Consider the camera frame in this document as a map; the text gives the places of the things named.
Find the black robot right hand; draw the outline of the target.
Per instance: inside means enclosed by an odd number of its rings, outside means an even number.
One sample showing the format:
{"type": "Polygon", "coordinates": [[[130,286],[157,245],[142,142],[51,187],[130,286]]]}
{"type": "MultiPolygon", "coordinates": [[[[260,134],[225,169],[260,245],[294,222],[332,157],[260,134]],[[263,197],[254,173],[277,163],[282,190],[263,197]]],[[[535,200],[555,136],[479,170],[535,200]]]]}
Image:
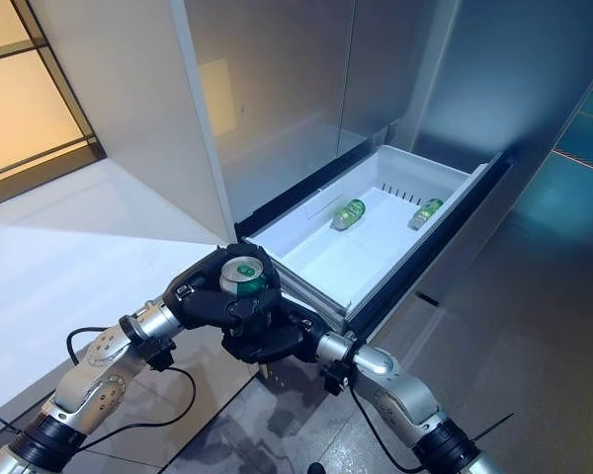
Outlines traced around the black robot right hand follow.
{"type": "Polygon", "coordinates": [[[221,345],[233,357],[246,363],[271,363],[288,356],[316,362],[320,339],[331,327],[316,312],[283,299],[271,312],[270,325],[256,333],[235,336],[223,330],[221,345]]]}

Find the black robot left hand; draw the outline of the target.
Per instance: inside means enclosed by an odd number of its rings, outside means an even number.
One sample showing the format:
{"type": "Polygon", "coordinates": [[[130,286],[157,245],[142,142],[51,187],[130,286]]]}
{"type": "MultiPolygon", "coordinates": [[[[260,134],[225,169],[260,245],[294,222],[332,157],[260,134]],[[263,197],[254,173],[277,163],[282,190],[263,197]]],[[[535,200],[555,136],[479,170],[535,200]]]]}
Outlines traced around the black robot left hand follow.
{"type": "Polygon", "coordinates": [[[243,336],[270,325],[281,281],[262,247],[230,244],[176,276],[162,299],[186,329],[212,326],[243,336]]]}

